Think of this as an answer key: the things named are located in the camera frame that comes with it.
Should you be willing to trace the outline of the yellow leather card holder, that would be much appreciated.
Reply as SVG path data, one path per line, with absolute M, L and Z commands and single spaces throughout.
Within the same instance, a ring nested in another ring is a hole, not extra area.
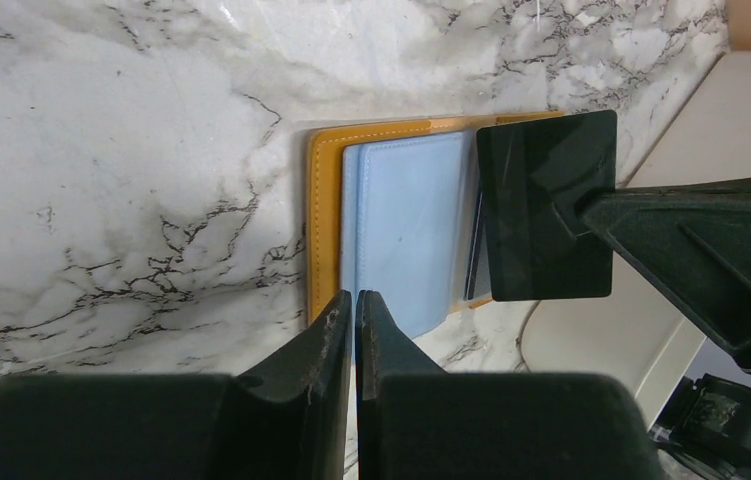
M 401 330 L 426 333 L 462 306 L 477 130 L 535 113 L 327 127 L 306 147 L 307 318 L 334 294 L 378 291 Z

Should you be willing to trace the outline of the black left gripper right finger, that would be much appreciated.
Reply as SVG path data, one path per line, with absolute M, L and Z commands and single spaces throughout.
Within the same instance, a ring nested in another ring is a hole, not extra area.
M 641 412 L 616 379 L 449 373 L 375 291 L 355 314 L 363 479 L 659 479 Z

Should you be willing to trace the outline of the black credit card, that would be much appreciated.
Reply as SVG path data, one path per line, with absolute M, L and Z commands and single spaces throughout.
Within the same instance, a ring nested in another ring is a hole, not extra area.
M 608 296 L 612 250 L 580 212 L 615 189 L 616 113 L 484 127 L 476 147 L 492 298 Z
M 484 198 L 478 189 L 472 222 L 464 300 L 476 301 L 491 293 L 489 258 L 484 221 Z

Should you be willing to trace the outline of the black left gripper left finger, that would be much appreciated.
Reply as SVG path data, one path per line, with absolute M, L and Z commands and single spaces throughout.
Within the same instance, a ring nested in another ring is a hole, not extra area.
M 0 380 L 0 479 L 339 479 L 352 301 L 229 374 Z

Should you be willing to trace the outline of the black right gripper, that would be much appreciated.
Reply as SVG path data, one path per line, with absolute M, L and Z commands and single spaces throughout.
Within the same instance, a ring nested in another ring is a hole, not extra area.
M 751 177 L 596 196 L 584 224 L 751 373 Z M 751 388 L 684 377 L 657 448 L 703 479 L 751 479 Z

